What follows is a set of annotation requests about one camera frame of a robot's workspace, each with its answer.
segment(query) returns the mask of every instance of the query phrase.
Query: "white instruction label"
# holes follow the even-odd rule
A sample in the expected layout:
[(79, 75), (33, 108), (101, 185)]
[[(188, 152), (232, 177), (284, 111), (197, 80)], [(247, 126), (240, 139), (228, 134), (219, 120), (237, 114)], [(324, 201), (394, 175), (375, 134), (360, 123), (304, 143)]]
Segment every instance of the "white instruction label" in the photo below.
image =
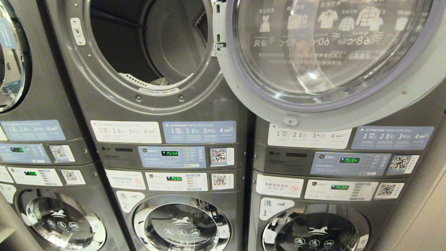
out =
[(304, 132), (269, 124), (268, 145), (320, 149), (345, 149), (352, 129)]
[(234, 189), (234, 174), (213, 173), (211, 180), (212, 190)]
[(300, 198), (303, 186), (303, 179), (257, 174), (256, 192), (260, 194)]
[(63, 186), (55, 169), (8, 167), (17, 184), (36, 186)]
[(403, 187), (404, 183), (380, 183), (375, 199), (397, 199)]
[(145, 190), (141, 172), (107, 170), (107, 179), (113, 188)]
[(10, 184), (0, 184), (0, 192), (3, 194), (4, 198), (9, 202), (14, 202), (14, 194), (16, 193), (17, 189), (15, 186)]
[(126, 213), (129, 213), (136, 204), (145, 198), (141, 192), (127, 191), (116, 191), (116, 196), (118, 197), (121, 209)]
[(99, 142), (161, 144), (158, 122), (90, 121)]
[(85, 180), (80, 170), (61, 170), (61, 172), (67, 185), (85, 185)]
[(294, 206), (294, 201), (281, 200), (275, 198), (263, 198), (260, 201), (259, 218), (266, 221), (272, 216)]
[(208, 191), (206, 173), (147, 172), (151, 191)]
[(14, 180), (4, 166), (0, 166), (0, 182), (14, 183)]
[(370, 201), (378, 182), (308, 180), (305, 198), (324, 201)]

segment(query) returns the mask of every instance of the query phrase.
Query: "qr code sticker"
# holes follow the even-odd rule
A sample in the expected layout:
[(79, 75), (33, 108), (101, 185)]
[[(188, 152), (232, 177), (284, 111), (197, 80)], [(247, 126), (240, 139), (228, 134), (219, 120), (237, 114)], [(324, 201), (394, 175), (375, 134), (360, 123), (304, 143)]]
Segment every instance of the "qr code sticker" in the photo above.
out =
[(227, 155), (226, 148), (211, 149), (211, 162), (212, 163), (226, 163)]
[(405, 170), (409, 164), (411, 156), (395, 156), (390, 163), (390, 170)]

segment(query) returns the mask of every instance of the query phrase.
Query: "clothing icon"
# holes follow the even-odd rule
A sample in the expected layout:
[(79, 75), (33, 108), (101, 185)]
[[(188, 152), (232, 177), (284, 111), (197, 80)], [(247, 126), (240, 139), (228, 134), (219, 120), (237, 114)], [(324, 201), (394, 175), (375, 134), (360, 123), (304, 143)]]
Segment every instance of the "clothing icon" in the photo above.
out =
[(339, 24), (339, 30), (350, 31), (355, 29), (355, 20), (352, 17), (345, 17), (341, 20)]
[(270, 32), (269, 28), (269, 15), (263, 16), (263, 23), (260, 25), (260, 32)]
[(406, 17), (400, 17), (396, 20), (395, 30), (402, 31), (406, 29), (406, 24), (409, 21)]
[(379, 30), (383, 25), (383, 19), (380, 18), (380, 9), (375, 6), (369, 6), (361, 10), (356, 20), (356, 25), (369, 26), (370, 30)]
[(338, 20), (338, 13), (334, 10), (326, 10), (318, 18), (321, 23), (321, 29), (330, 29), (333, 27), (333, 22)]

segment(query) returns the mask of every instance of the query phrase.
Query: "open dryer door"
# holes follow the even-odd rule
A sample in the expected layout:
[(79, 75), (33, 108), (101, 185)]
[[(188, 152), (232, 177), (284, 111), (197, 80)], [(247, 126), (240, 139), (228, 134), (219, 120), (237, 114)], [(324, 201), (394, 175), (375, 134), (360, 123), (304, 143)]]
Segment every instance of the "open dryer door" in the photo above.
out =
[(445, 1), (214, 0), (215, 54), (236, 96), (291, 129), (384, 118), (446, 76)]

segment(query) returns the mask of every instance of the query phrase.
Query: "sticker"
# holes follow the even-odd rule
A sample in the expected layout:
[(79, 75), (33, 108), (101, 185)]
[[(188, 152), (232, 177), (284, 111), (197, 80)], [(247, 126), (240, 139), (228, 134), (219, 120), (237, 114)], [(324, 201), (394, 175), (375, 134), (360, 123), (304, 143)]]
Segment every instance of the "sticker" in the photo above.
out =
[(234, 174), (213, 173), (211, 180), (212, 190), (234, 189)]
[(257, 174), (256, 192), (266, 195), (300, 198), (303, 185), (303, 179)]
[(206, 149), (197, 147), (140, 146), (138, 152), (143, 167), (206, 168)]
[(404, 183), (380, 183), (375, 199), (397, 199)]
[(358, 245), (356, 246), (356, 248), (365, 248), (365, 246), (367, 245), (368, 242), (368, 234), (363, 235), (359, 238), (359, 242)]
[(42, 144), (0, 144), (0, 158), (11, 163), (51, 163)]
[(305, 199), (324, 201), (370, 201), (378, 182), (308, 180)]
[(35, 186), (63, 186), (54, 168), (8, 167), (17, 184)]
[(387, 175), (412, 173), (419, 158), (419, 155), (395, 155), (390, 162)]
[(2, 47), (17, 49), (17, 42), (6, 18), (0, 18), (0, 44)]
[(310, 174), (382, 176), (391, 157), (391, 154), (316, 152)]
[(2, 121), (0, 123), (11, 141), (66, 140), (57, 120)]
[(304, 132), (269, 124), (268, 145), (319, 149), (345, 149), (352, 129)]
[(208, 191), (206, 173), (145, 173), (151, 191)]
[(158, 122), (90, 121), (99, 142), (161, 144)]
[(4, 166), (0, 166), (0, 182), (14, 183), (14, 180)]
[(211, 166), (232, 166), (235, 163), (234, 148), (211, 148)]
[(10, 204), (14, 202), (14, 194), (16, 193), (16, 191), (17, 189), (13, 185), (0, 184), (0, 192)]
[(423, 150), (433, 126), (360, 126), (351, 145), (354, 150)]
[(285, 211), (286, 209), (293, 206), (294, 206), (294, 201), (281, 200), (275, 198), (263, 198), (260, 201), (259, 218), (262, 221), (266, 221), (272, 216), (282, 211)]
[(116, 191), (116, 196), (118, 197), (121, 209), (129, 213), (132, 208), (142, 201), (145, 196), (141, 192), (127, 192), (127, 191)]
[(56, 162), (76, 161), (69, 145), (50, 146), (50, 150)]
[(85, 185), (85, 180), (83, 179), (80, 170), (60, 170), (63, 177), (65, 178), (67, 185)]
[(145, 190), (142, 172), (115, 171), (105, 169), (107, 179), (113, 188)]
[(168, 144), (235, 143), (235, 121), (163, 122)]

